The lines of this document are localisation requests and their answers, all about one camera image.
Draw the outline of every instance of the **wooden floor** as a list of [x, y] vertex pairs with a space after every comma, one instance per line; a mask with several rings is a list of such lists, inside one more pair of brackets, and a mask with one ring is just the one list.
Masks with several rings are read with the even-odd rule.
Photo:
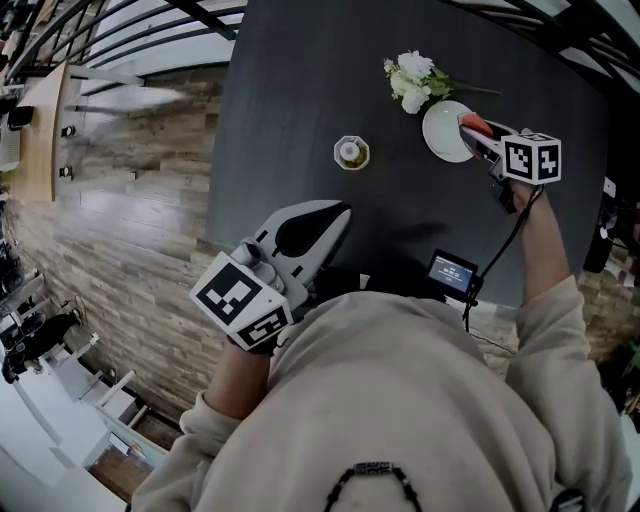
[[[79, 179], [132, 170], [139, 179], [7, 209], [23, 260], [43, 271], [54, 301], [77, 295], [86, 304], [88, 328], [101, 339], [84, 361], [118, 377], [135, 370], [132, 388], [172, 419], [208, 384], [223, 339], [188, 291], [215, 255], [200, 237], [224, 76], [224, 68], [196, 70], [91, 97], [86, 113], [66, 114], [79, 129], [63, 144], [67, 164]], [[636, 291], [606, 273], [583, 274], [580, 285], [596, 359], [635, 339]], [[515, 313], [483, 304], [472, 331], [516, 348]], [[68, 342], [79, 338], [76, 331]], [[478, 343], [504, 373], [508, 354]]]

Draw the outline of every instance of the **beige sweatshirt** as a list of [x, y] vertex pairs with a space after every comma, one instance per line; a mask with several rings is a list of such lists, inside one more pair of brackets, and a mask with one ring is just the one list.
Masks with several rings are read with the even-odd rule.
[[[620, 420], [587, 359], [570, 277], [519, 312], [506, 383], [459, 313], [378, 293], [339, 297], [284, 334], [269, 393], [242, 423], [198, 395], [134, 512], [323, 511], [339, 477], [388, 461], [424, 511], [548, 511], [563, 488], [622, 511]], [[412, 511], [397, 480], [354, 477], [332, 511]]]

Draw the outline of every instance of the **black tabletop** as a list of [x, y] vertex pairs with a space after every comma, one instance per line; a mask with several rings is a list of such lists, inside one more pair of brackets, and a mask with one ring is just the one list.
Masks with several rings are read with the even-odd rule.
[[[510, 232], [487, 166], [438, 159], [422, 137], [424, 109], [391, 98], [383, 58], [419, 50], [455, 79], [502, 96], [455, 93], [486, 119], [562, 140], [562, 181], [547, 187], [579, 272], [597, 218], [607, 154], [607, 104], [571, 68], [490, 21], [435, 0], [252, 0], [225, 83], [215, 141], [207, 238], [237, 244], [278, 208], [310, 199], [354, 207], [334, 263], [360, 272], [395, 255], [428, 265], [440, 248], [491, 260]], [[341, 169], [333, 146], [360, 135], [371, 161]], [[480, 298], [518, 305], [519, 243]]]

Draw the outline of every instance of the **white saucer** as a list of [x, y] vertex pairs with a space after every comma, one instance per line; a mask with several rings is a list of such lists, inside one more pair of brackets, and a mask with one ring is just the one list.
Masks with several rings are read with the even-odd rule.
[[433, 153], [447, 162], [466, 162], [473, 157], [458, 127], [458, 116], [471, 110], [457, 101], [441, 101], [433, 105], [422, 120], [422, 136]]

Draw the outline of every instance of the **wire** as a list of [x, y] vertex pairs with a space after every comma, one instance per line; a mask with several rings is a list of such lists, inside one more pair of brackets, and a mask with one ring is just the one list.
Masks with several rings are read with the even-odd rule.
[[464, 327], [467, 330], [467, 332], [469, 332], [469, 313], [471, 312], [471, 308], [474, 306], [474, 302], [476, 302], [476, 297], [480, 293], [480, 289], [482, 288], [482, 284], [484, 283], [484, 278], [489, 273], [491, 268], [496, 264], [496, 262], [500, 259], [500, 256], [502, 256], [504, 251], [507, 250], [507, 248], [509, 247], [509, 244], [511, 244], [513, 239], [516, 237], [516, 235], [518, 234], [518, 231], [520, 231], [520, 228], [522, 227], [522, 225], [525, 223], [525, 221], [529, 217], [529, 211], [531, 210], [531, 207], [533, 206], [533, 203], [535, 203], [538, 200], [538, 198], [542, 195], [543, 192], [544, 192], [544, 185], [537, 185], [533, 189], [533, 192], [531, 193], [531, 197], [529, 197], [529, 202], [527, 203], [527, 206], [525, 206], [524, 210], [522, 210], [522, 212], [518, 216], [518, 220], [516, 221], [516, 225], [513, 227], [513, 230], [509, 234], [509, 237], [507, 238], [505, 243], [502, 244], [502, 247], [500, 247], [500, 249], [498, 250], [496, 255], [489, 262], [489, 264], [485, 267], [485, 269], [482, 271], [482, 273], [478, 276], [478, 283], [479, 284], [473, 290], [472, 295], [469, 297], [469, 300], [467, 301], [467, 305], [464, 308], [464, 313], [462, 313], [462, 319], [464, 320]]
[[506, 347], [505, 345], [500, 345], [500, 343], [496, 343], [495, 341], [491, 341], [488, 338], [483, 338], [482, 336], [477, 336], [477, 335], [473, 334], [472, 332], [470, 332], [469, 334], [471, 334], [471, 336], [473, 336], [474, 338], [478, 338], [479, 340], [486, 341], [487, 343], [490, 343], [491, 345], [495, 345], [496, 347], [501, 348], [502, 350], [506, 350], [512, 356], [516, 355], [516, 351], [515, 350], [511, 350], [509, 347]]
[[622, 245], [622, 244], [618, 244], [618, 243], [614, 242], [613, 238], [607, 238], [607, 240], [609, 240], [611, 242], [611, 245], [614, 245], [616, 247], [620, 247], [621, 249], [626, 249], [627, 251], [629, 250], [629, 248], [626, 245]]

